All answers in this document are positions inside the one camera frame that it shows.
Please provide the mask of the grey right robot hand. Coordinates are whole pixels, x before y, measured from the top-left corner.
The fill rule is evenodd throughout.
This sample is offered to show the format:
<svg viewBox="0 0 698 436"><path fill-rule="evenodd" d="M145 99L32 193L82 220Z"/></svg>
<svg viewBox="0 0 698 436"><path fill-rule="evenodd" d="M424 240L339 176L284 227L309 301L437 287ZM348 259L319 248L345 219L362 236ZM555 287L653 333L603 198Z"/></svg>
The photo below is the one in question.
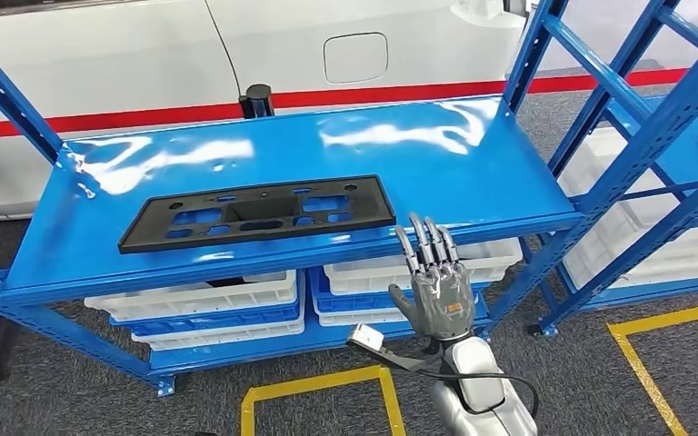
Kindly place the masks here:
<svg viewBox="0 0 698 436"><path fill-rule="evenodd" d="M413 299L401 287L388 286L395 306L414 331L439 342L459 341L474 334L475 303L469 271L461 262L447 228L431 218L409 214L417 245L400 225L394 230L410 273Z"/></svg>

